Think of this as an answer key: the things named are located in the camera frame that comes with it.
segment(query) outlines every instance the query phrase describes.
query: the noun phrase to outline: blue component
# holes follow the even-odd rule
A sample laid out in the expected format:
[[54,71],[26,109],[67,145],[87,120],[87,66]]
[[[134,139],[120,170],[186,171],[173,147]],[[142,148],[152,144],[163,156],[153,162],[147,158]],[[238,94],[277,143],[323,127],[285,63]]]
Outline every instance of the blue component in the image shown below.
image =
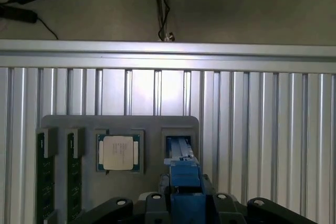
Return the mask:
[[195,161],[171,161],[171,186],[200,187],[198,167]]
[[205,195],[172,194],[172,223],[205,224]]

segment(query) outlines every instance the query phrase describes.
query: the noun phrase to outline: corrugated metal panel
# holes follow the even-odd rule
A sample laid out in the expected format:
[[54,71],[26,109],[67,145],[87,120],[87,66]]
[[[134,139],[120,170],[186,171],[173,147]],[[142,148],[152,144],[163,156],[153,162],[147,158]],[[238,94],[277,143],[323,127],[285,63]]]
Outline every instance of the corrugated metal panel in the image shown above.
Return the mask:
[[[323,63],[323,73],[322,63],[312,71],[314,62],[283,61],[283,71],[273,72],[277,63],[264,70],[265,61],[209,56],[211,65],[205,58],[187,64],[185,56],[170,69],[164,58],[154,60],[156,67],[139,60],[138,68],[0,68],[5,223],[33,223],[35,128],[49,114],[195,116],[203,172],[219,191],[243,203],[266,197],[318,223],[335,223],[333,63]],[[9,57],[3,65],[12,63]]]

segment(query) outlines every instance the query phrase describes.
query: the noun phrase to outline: screw head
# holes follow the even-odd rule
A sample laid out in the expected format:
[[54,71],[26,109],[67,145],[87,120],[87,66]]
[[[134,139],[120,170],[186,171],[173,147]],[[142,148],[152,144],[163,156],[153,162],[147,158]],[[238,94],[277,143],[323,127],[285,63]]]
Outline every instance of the screw head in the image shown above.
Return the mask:
[[119,206],[122,206],[122,205],[125,205],[125,204],[126,204],[126,201],[123,200],[123,199],[117,201],[117,205],[119,205]]
[[226,196],[224,194],[218,194],[217,197],[219,199],[226,199]]
[[264,205],[265,203],[264,203],[262,200],[257,199],[257,200],[254,201],[254,204],[257,204],[258,206],[262,206],[262,205]]

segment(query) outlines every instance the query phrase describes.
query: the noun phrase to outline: wire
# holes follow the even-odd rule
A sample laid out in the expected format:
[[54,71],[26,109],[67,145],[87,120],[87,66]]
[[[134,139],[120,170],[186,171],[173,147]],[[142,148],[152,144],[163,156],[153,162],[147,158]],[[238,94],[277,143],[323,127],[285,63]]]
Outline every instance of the wire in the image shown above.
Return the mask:
[[167,3],[167,0],[163,0],[163,2],[164,2],[164,5],[166,6],[166,9],[165,9],[165,14],[164,14],[163,23],[161,24],[160,30],[159,30],[159,32],[157,33],[157,35],[159,36],[159,38],[160,38],[161,41],[164,41],[164,38],[162,38],[162,36],[161,36],[161,32],[162,32],[162,30],[163,30],[163,28],[164,28],[164,26],[165,26],[165,24],[166,24],[166,22],[167,22],[168,14],[169,14],[169,12],[170,12],[170,7],[169,7],[169,5],[168,5],[168,3]]
[[57,36],[57,34],[55,34],[55,32],[54,32],[53,30],[51,30],[51,29],[47,26],[47,24],[44,23],[44,21],[43,21],[41,18],[37,17],[37,19],[38,19],[39,21],[41,21],[41,23],[42,23],[42,24],[49,30],[49,32],[51,32],[51,33],[54,35],[54,37],[58,40],[58,36]]

